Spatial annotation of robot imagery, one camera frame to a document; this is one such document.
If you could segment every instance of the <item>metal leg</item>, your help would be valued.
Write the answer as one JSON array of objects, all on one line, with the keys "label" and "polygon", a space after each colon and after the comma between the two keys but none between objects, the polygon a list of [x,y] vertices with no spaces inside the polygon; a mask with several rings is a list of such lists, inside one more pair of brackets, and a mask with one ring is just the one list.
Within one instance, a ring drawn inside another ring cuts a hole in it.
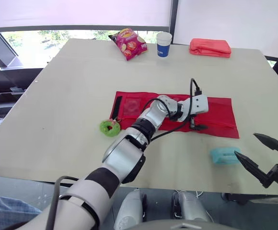
[{"label": "metal leg", "polygon": [[178,202],[181,206],[183,219],[211,222],[201,201],[190,192],[180,192]]},{"label": "metal leg", "polygon": [[187,191],[173,193],[172,218],[211,222],[201,201]]},{"label": "metal leg", "polygon": [[143,206],[146,208],[146,195],[139,189],[130,192],[122,202],[114,229],[124,230],[140,224],[146,216]]}]

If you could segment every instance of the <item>window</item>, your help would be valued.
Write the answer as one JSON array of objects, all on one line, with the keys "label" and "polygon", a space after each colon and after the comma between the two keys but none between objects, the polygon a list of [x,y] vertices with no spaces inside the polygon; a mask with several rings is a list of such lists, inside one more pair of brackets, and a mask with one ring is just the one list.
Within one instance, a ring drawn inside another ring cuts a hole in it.
[{"label": "window", "polygon": [[[44,66],[65,45],[69,38],[110,40],[108,35],[115,30],[40,30],[2,32],[19,55],[21,62],[28,66]],[[135,31],[147,43],[156,43],[156,31]]]},{"label": "window", "polygon": [[267,60],[267,62],[269,63],[269,65],[273,68],[274,67],[274,65],[275,65],[275,63],[276,63],[276,61],[269,61],[269,60]]}]

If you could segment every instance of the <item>white table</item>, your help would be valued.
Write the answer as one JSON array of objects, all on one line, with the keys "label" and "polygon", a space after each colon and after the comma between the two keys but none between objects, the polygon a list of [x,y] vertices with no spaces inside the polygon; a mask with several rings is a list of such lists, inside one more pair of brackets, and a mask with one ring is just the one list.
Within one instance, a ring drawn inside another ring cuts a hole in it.
[{"label": "white table", "polygon": [[174,132],[149,145],[145,165],[127,185],[278,194],[276,183],[265,189],[241,164],[214,165],[209,155],[236,146],[265,172],[278,163],[278,153],[252,135],[278,139],[278,76],[261,52],[232,49],[226,59],[194,56],[176,45],[161,59],[156,45],[148,49],[127,62],[113,42],[70,39],[1,124],[0,176],[55,181],[88,174],[114,141],[98,126],[116,91],[188,94],[194,77],[205,95],[232,98],[241,138]]}]

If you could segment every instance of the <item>black cable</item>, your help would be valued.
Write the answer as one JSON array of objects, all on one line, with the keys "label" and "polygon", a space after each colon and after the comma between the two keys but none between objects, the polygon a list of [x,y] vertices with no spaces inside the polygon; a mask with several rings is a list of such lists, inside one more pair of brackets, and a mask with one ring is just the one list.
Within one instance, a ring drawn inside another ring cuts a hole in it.
[{"label": "black cable", "polygon": [[174,131],[176,131],[176,130],[182,128],[182,127],[184,127],[184,126],[187,124],[187,122],[190,120],[190,117],[191,117],[191,109],[192,109],[192,84],[193,84],[193,83],[195,84],[196,89],[199,89],[199,86],[197,85],[197,82],[192,78],[192,79],[190,80],[190,94],[189,94],[189,97],[190,97],[190,104],[189,104],[189,111],[188,111],[188,115],[187,115],[187,117],[185,118],[185,120],[183,121],[183,123],[182,123],[180,126],[174,128],[174,129],[171,129],[171,130],[169,130],[169,131],[167,131],[167,132],[164,132],[164,133],[162,133],[162,134],[160,134],[160,135],[158,135],[158,136],[153,137],[153,138],[151,139],[151,142],[154,141],[154,140],[157,139],[157,138],[163,137],[164,135],[167,135],[167,134],[169,134],[169,133],[172,133],[172,132],[174,132]]},{"label": "black cable", "polygon": [[168,112],[169,118],[171,118],[171,114],[170,114],[170,110],[169,110],[168,106],[166,105],[166,103],[165,103],[162,99],[159,99],[159,98],[152,98],[152,99],[150,99],[148,102],[146,102],[145,105],[143,106],[143,109],[142,109],[142,112],[141,112],[141,113],[143,113],[143,111],[146,109],[146,107],[148,106],[148,104],[149,104],[150,102],[152,102],[152,101],[159,101],[160,103],[162,103],[163,106],[166,108],[166,110],[167,110],[167,112]]},{"label": "black cable", "polygon": [[46,228],[45,228],[46,230],[54,229],[57,205],[58,205],[58,201],[59,201],[60,183],[63,179],[68,179],[68,180],[73,180],[73,181],[78,180],[78,178],[71,177],[71,176],[61,176],[56,180],[55,186],[54,186],[53,199],[51,202],[51,208],[49,209],[48,218],[47,218],[47,222],[46,222]]}]

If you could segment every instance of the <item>blue cup label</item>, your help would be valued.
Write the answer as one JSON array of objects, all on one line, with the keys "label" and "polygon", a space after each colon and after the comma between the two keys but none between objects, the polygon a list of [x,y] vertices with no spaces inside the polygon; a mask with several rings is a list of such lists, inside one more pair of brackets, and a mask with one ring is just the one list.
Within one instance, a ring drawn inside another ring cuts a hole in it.
[{"label": "blue cup label", "polygon": [[160,56],[160,57],[168,56],[169,48],[170,48],[170,45],[168,45],[168,46],[161,46],[161,45],[157,44],[157,54],[158,54],[158,56]]}]

